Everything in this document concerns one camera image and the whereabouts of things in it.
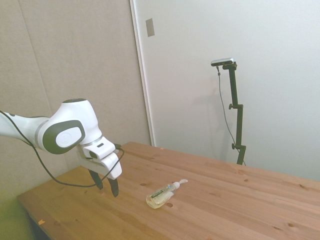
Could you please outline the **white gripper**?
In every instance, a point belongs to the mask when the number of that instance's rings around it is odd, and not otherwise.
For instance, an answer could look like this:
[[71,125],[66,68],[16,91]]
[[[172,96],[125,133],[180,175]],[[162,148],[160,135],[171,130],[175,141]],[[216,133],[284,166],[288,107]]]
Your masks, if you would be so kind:
[[99,176],[106,176],[111,188],[112,195],[119,195],[119,184],[117,178],[122,174],[122,167],[116,149],[112,143],[110,146],[78,145],[80,165],[89,170],[90,176],[99,190],[103,189],[103,182]]

